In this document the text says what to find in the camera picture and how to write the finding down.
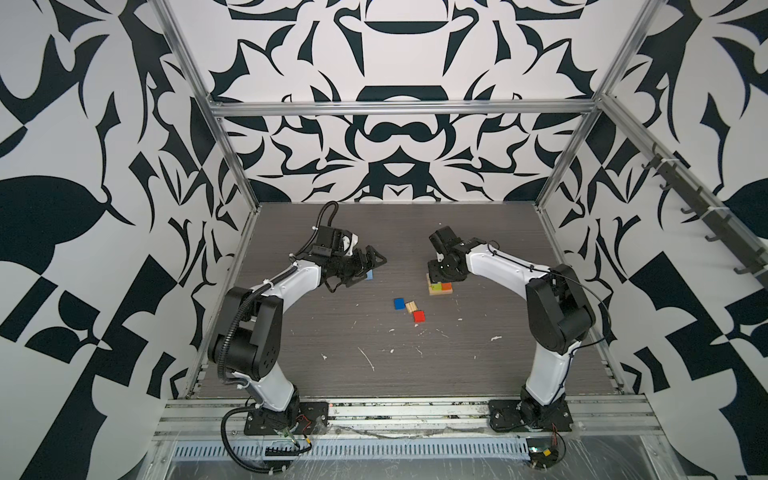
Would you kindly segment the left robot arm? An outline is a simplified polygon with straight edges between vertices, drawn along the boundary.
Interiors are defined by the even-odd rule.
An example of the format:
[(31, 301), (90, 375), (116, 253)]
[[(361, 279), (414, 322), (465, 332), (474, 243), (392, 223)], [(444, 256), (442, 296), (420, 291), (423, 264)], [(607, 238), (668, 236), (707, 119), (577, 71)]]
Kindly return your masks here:
[(261, 416), (275, 429), (294, 426), (300, 415), (298, 388), (278, 363), (285, 312), (320, 286), (334, 292), (331, 278), (350, 287), (386, 263), (372, 246), (350, 251), (318, 247), (294, 257), (289, 267), (255, 287), (231, 288), (207, 351), (219, 382), (256, 399), (254, 417)]

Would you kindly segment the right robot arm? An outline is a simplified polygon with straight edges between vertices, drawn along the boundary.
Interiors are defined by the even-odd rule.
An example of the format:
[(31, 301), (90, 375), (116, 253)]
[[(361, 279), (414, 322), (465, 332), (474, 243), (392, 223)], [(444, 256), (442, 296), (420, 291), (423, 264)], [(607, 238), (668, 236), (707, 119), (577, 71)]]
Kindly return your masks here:
[(565, 387), (575, 352), (596, 316), (587, 292), (565, 264), (547, 267), (501, 252), (478, 238), (463, 240), (449, 227), (429, 236), (437, 258), (428, 262), (433, 283), (456, 283), (469, 275), (486, 278), (526, 301), (536, 349), (520, 399), (489, 402), (489, 425), (496, 432), (570, 428)]

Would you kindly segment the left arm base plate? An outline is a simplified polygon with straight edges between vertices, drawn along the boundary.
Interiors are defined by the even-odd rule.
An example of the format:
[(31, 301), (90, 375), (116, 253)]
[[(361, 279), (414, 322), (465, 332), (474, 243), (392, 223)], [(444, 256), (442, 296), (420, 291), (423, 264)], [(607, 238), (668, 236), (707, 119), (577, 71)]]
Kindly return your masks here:
[(290, 403), (285, 411), (273, 411), (265, 407), (252, 408), (244, 427), (246, 436), (266, 436), (287, 429), (293, 434), (313, 434), (328, 425), (327, 402)]

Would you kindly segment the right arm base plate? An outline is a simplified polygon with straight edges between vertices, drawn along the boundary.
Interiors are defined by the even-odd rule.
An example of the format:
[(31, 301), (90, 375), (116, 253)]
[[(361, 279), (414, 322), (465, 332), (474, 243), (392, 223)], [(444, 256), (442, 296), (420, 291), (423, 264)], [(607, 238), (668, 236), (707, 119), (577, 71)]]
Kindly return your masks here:
[(499, 433), (520, 431), (570, 432), (573, 416), (563, 395), (549, 405), (535, 399), (491, 400), (488, 402), (489, 426)]

